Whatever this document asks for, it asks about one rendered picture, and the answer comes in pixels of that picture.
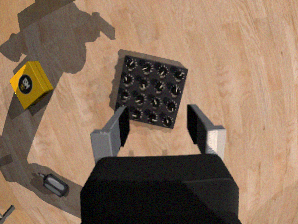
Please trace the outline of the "black knob box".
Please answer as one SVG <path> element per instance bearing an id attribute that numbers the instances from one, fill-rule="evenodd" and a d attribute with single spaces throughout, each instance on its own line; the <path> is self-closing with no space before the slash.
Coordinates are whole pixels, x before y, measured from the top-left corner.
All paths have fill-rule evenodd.
<path id="1" fill-rule="evenodd" d="M 129 107 L 129 120 L 173 129 L 188 71 L 177 65 L 125 55 L 114 112 Z"/>

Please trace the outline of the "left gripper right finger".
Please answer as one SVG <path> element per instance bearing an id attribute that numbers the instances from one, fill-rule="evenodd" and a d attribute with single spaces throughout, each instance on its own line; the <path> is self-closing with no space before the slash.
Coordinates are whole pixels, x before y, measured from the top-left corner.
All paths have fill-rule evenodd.
<path id="1" fill-rule="evenodd" d="M 201 153 L 214 153 L 223 161 L 226 129 L 222 125 L 214 125 L 196 104 L 188 104 L 186 128 Z"/>

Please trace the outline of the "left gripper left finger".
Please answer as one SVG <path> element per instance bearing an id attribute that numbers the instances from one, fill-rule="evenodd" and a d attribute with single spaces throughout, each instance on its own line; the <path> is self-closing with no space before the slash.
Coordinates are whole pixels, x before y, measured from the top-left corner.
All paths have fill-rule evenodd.
<path id="1" fill-rule="evenodd" d="M 94 129 L 90 133 L 92 141 L 94 165 L 102 157 L 117 156 L 120 148 L 124 147 L 128 139 L 129 127 L 129 108 L 120 107 L 110 117 L 108 123 L 102 129 Z"/>

